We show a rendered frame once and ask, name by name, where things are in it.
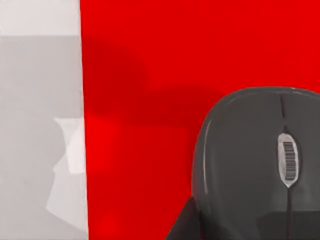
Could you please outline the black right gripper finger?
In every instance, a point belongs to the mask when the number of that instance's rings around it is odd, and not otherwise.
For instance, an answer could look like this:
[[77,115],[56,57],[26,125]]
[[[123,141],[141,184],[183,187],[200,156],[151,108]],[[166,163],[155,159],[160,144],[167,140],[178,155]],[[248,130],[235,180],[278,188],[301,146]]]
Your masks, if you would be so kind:
[[200,214],[193,197],[189,197],[165,240],[202,240]]

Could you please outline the dark grey computer mouse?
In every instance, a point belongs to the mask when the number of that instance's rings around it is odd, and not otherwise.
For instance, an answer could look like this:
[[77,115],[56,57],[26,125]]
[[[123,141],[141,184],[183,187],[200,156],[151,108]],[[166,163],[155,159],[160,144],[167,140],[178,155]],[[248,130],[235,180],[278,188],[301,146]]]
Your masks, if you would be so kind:
[[320,240],[320,93],[245,88],[207,114],[192,166],[201,240]]

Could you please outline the red mat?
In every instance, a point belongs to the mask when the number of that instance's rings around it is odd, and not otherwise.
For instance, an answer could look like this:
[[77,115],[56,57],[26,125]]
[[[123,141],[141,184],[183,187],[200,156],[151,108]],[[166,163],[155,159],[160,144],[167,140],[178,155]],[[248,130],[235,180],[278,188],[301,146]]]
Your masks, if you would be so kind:
[[80,13],[89,240],[165,240],[223,95],[320,92],[320,0],[80,0]]

